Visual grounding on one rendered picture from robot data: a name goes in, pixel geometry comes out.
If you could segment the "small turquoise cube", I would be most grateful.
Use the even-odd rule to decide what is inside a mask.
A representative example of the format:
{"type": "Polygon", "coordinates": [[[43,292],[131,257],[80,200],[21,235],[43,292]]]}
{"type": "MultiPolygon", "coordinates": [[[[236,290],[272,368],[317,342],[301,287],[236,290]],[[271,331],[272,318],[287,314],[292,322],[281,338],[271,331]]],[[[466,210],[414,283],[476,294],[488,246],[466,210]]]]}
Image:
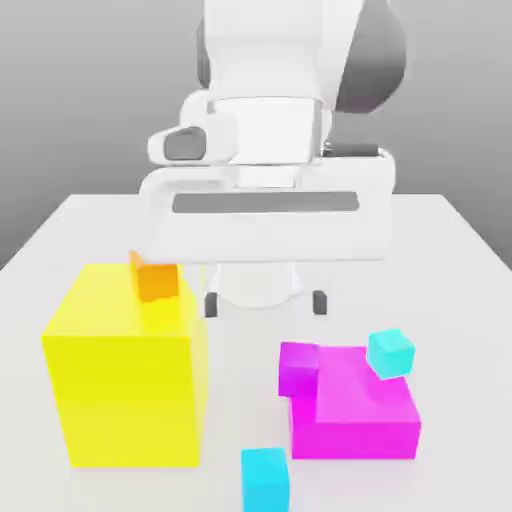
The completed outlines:
{"type": "Polygon", "coordinates": [[[381,380],[405,377],[412,371],[416,348],[398,328],[371,333],[366,360],[381,380]]]}

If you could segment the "large magenta box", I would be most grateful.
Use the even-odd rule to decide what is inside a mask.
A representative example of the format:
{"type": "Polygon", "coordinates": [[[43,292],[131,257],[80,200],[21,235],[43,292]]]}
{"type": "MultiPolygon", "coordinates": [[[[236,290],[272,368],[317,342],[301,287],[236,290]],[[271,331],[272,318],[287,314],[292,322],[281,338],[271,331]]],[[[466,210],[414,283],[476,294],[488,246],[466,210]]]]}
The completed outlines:
{"type": "Polygon", "coordinates": [[[413,459],[421,426],[405,378],[380,379],[364,347],[321,347],[316,395],[289,399],[294,459],[413,459]]]}

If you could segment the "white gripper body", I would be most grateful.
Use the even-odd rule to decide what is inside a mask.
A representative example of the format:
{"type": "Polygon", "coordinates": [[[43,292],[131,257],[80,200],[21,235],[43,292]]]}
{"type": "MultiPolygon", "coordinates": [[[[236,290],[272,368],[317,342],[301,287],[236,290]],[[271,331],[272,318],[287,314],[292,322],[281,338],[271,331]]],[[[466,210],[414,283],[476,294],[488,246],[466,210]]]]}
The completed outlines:
{"type": "Polygon", "coordinates": [[[372,157],[299,166],[176,166],[139,190],[151,263],[376,260],[390,245],[396,169],[372,157]]]}

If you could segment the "small orange cube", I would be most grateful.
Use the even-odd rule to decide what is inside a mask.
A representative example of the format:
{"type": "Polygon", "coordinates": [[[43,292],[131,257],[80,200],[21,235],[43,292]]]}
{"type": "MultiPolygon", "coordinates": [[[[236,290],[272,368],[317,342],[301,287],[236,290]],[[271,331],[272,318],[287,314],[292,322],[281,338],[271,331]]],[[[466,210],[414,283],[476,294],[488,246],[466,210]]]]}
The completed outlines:
{"type": "Polygon", "coordinates": [[[150,264],[140,254],[129,252],[132,286],[142,303],[167,299],[179,294],[179,272],[175,264],[150,264]]]}

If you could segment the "small purple cube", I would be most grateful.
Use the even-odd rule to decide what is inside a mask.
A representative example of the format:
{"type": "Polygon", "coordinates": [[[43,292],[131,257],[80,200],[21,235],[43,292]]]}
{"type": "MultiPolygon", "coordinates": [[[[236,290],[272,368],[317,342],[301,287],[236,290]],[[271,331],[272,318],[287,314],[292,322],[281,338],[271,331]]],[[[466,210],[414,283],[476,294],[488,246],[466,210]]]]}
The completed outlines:
{"type": "Polygon", "coordinates": [[[280,345],[278,395],[314,397],[320,368],[319,346],[283,341],[280,345]]]}

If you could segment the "small cyan cube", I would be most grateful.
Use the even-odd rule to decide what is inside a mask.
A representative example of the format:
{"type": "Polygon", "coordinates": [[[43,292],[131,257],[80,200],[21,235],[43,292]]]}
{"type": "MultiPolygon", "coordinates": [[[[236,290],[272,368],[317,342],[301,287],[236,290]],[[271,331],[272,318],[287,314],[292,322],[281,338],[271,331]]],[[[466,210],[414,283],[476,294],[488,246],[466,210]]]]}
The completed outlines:
{"type": "Polygon", "coordinates": [[[283,448],[241,451],[243,512],[289,512],[290,478],[283,448]]]}

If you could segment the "large yellow box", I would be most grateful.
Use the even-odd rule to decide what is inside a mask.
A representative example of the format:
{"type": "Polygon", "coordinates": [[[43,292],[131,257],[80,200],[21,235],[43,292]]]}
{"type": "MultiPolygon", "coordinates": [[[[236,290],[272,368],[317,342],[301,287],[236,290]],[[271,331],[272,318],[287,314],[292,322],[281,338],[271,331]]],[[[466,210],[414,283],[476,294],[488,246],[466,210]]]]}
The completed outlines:
{"type": "Polygon", "coordinates": [[[126,264],[84,266],[42,334],[74,467],[196,467],[209,375],[205,319],[184,278],[138,300],[126,264]]]}

